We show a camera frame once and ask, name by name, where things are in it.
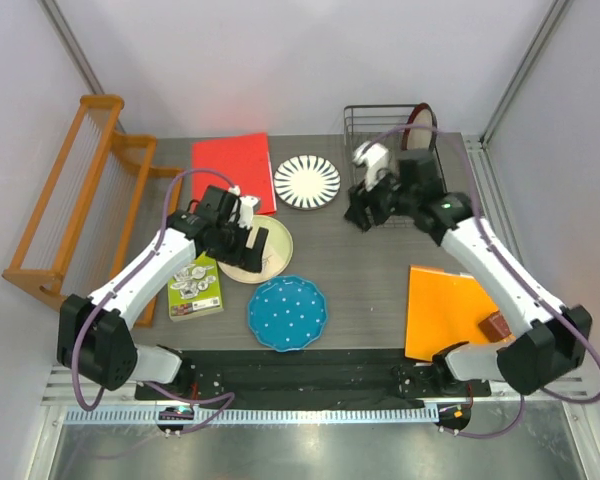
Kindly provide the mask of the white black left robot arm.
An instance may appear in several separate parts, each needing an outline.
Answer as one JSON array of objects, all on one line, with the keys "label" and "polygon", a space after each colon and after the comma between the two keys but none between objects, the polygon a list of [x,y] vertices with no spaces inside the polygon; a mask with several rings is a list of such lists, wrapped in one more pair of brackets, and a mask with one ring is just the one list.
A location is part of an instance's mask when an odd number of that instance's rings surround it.
[{"label": "white black left robot arm", "polygon": [[157,382],[170,398],[185,397],[192,373],[166,347],[134,343],[131,331],[148,303],[200,255],[258,273],[268,237],[253,225],[260,206],[237,188],[210,186],[191,212],[176,210],[149,245],[106,285],[86,297],[69,295],[60,307],[57,359],[72,372],[114,391],[128,381]]}]

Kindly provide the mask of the blue polka dot plate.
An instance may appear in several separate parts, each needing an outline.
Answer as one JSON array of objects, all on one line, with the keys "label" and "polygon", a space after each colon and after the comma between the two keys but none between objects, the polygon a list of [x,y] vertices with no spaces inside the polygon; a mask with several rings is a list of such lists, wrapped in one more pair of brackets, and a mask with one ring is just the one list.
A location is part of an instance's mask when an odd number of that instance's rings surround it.
[{"label": "blue polka dot plate", "polygon": [[325,296],[296,275],[264,282],[247,306],[247,325],[256,340],[278,353],[306,348],[322,335],[328,318]]}]

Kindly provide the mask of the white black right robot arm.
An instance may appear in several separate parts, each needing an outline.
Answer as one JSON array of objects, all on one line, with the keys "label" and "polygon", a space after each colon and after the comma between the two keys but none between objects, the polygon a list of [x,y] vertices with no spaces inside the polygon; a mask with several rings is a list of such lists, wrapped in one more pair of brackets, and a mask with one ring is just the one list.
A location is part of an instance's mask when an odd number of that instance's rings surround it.
[{"label": "white black right robot arm", "polygon": [[348,191],[346,220],[367,231],[392,216],[411,218],[478,281],[514,337],[489,345],[460,341],[435,354],[435,389],[452,395],[468,380],[484,379],[530,395],[581,366],[590,313],[581,305],[565,306],[533,279],[489,222],[474,215],[468,196],[445,189],[432,152],[406,152],[397,172],[389,167],[390,157],[380,144],[355,151],[352,162],[365,173]]}]

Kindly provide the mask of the dark red rimmed plate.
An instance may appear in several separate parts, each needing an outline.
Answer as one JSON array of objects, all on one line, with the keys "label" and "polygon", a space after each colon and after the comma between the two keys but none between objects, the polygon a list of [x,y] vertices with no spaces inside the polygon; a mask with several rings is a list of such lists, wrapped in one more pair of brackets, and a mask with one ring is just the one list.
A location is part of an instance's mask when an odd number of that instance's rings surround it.
[{"label": "dark red rimmed plate", "polygon": [[433,151],[436,146],[437,117],[431,106],[422,102],[417,104],[408,117],[411,128],[406,129],[401,139],[401,150],[427,149]]}]

